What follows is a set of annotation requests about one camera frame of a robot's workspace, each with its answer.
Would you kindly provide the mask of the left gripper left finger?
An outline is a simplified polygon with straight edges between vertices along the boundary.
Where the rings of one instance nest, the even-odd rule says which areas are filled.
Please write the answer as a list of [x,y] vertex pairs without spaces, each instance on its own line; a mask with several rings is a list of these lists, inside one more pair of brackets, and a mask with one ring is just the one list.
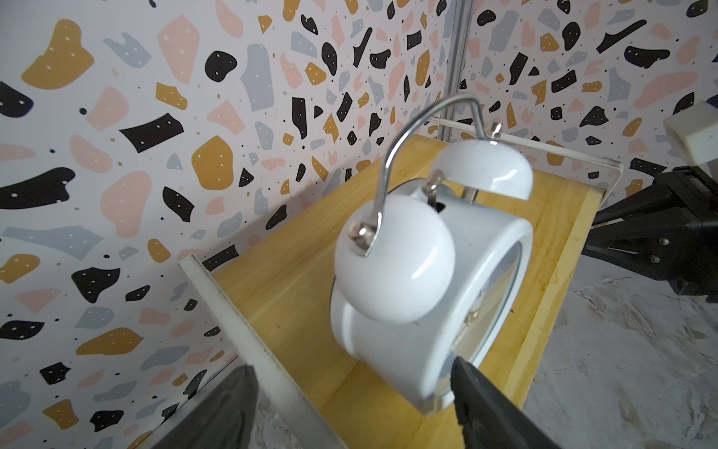
[[254,368],[237,367],[153,448],[248,448],[257,401]]

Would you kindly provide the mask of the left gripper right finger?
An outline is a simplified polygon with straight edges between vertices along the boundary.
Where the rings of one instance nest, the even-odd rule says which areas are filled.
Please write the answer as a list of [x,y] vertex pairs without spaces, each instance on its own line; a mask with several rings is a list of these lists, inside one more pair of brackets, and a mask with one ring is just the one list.
[[467,448],[557,448],[478,369],[461,357],[452,363],[451,387]]

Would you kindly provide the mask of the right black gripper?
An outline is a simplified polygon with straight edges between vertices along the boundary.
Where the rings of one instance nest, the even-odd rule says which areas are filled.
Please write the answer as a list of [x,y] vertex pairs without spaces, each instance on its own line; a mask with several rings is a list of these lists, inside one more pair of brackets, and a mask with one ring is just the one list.
[[583,254],[716,303],[716,181],[694,167],[656,175],[596,214]]

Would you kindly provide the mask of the wooden two-tier shelf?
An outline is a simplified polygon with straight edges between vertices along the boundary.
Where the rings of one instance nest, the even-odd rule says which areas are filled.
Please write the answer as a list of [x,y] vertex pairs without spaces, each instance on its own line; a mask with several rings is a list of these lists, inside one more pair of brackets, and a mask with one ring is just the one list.
[[417,127],[243,256],[181,260],[239,357],[159,445],[243,447],[264,395],[306,448],[552,446],[521,403],[607,193]]

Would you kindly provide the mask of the white twin-bell alarm clock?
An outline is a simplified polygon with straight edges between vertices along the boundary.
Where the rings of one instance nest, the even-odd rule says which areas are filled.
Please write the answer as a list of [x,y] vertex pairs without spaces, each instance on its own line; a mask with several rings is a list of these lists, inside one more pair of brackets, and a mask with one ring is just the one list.
[[[392,187],[394,162],[409,137],[462,103],[471,109],[476,138],[446,146],[424,179]],[[374,200],[340,232],[330,301],[334,338],[424,415],[454,401],[456,357],[482,363],[527,274],[531,224],[476,196],[527,200],[533,183],[527,159],[486,134],[479,99],[450,95],[396,137]]]

